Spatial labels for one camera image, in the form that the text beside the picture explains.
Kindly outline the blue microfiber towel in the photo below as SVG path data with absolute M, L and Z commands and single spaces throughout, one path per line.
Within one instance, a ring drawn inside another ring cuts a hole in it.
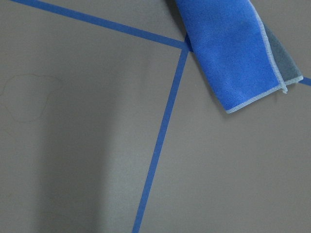
M 227 113 L 303 79 L 248 0 L 178 0 L 194 54 Z

